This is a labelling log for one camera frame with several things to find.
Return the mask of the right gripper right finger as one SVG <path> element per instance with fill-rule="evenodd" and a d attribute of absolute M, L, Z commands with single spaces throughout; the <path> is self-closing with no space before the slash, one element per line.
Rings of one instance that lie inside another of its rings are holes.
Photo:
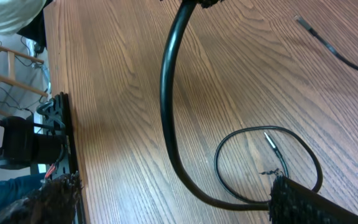
<path fill-rule="evenodd" d="M 358 224 L 358 215 L 284 176 L 278 176 L 268 203 L 273 224 Z"/>

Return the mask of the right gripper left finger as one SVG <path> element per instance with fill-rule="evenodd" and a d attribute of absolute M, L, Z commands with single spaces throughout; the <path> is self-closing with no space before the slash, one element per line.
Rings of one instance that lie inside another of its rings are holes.
<path fill-rule="evenodd" d="M 0 224 L 73 223 L 81 191 L 78 172 L 43 180 L 41 188 L 0 210 Z"/>

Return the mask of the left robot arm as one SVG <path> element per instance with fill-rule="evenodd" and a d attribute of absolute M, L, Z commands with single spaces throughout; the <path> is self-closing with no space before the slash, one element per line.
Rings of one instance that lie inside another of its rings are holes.
<path fill-rule="evenodd" d="M 52 126 L 36 124 L 17 116 L 0 120 L 4 128 L 0 147 L 0 169 L 19 170 L 32 164 L 60 162 L 65 154 L 65 137 L 37 134 L 34 127 L 52 130 Z"/>

